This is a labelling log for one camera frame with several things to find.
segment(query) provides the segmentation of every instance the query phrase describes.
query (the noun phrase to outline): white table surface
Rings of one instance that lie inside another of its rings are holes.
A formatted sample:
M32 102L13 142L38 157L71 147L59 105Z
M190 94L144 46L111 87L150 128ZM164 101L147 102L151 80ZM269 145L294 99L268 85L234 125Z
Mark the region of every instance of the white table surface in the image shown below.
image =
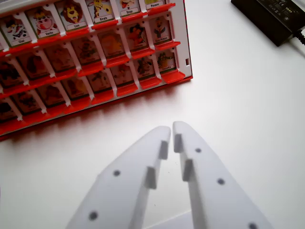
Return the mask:
M200 133L274 228L304 228L305 46L275 47L229 0L186 1L186 12L190 82L0 143L1 229L65 228L110 162L176 120ZM171 145L144 226L189 210Z

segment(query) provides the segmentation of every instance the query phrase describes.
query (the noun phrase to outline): black power adapter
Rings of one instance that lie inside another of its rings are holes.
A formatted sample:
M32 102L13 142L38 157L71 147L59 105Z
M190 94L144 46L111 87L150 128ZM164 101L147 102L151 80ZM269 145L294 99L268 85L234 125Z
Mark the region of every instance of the black power adapter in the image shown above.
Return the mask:
M305 45L305 12L291 0L231 0L276 46L292 37Z

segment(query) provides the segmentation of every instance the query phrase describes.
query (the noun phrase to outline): black cable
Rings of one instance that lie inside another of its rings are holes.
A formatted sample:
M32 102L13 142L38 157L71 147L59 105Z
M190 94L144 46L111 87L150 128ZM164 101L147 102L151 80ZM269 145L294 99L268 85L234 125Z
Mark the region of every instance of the black cable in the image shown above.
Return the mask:
M302 31L298 31L295 33L295 37L300 40L300 42L305 45L305 36L302 34Z

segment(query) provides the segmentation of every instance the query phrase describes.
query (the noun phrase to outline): character card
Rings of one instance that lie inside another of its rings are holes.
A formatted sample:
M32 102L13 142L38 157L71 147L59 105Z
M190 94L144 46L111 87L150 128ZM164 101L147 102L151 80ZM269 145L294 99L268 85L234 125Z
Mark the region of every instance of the character card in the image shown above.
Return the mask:
M94 24L114 19L110 0L86 0L86 4Z
M0 100L0 123L17 118L10 105Z
M116 0L116 3L122 17L141 11L138 0Z
M156 75L153 68L153 61L148 59L147 56L134 60L133 62L139 80L145 80Z
M75 67L68 49L56 44L44 49L55 72L60 73Z
M157 53L160 73L166 73L176 69L175 55L169 50Z
M94 93L107 91L112 88L107 74L102 71L87 75L87 79Z
M0 62L0 84L3 88L22 84L23 80L14 65L5 61Z
M118 87L125 86L134 82L130 67L125 64L112 67L111 73L113 75L115 84Z
M22 115L28 115L41 110L33 95L31 95L29 92L14 94L11 96L11 99L19 108Z
M164 16L149 21L152 30L152 39L155 45L172 39L170 23Z
M61 84L71 100L80 99L89 95L84 82L77 77L64 79L61 81Z
M65 103L59 89L51 84L45 84L36 88L36 92L47 108Z
M72 0L63 0L54 3L65 29L74 30L87 25L80 4Z
M98 34L106 58L113 58L125 54L121 36L114 31Z
M157 6L164 5L164 0L145 0L146 8L150 9Z
M29 33L22 21L8 16L0 20L1 32L10 47L25 44L31 41Z
M59 33L51 12L42 7L37 7L25 12L37 38L53 36Z
M128 25L125 28L125 33L131 52L148 47L145 28L139 23Z
M16 57L30 80L36 80L49 75L40 56L31 52Z
M75 53L81 65L100 61L100 55L96 49L95 43L87 37L82 37L71 41Z

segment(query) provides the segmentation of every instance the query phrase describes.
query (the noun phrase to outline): guess who game board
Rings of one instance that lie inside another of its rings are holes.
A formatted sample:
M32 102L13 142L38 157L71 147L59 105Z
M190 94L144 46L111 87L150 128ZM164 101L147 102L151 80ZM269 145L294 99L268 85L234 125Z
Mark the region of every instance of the guess who game board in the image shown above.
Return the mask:
M0 139L192 79L185 16L183 0L1 2Z

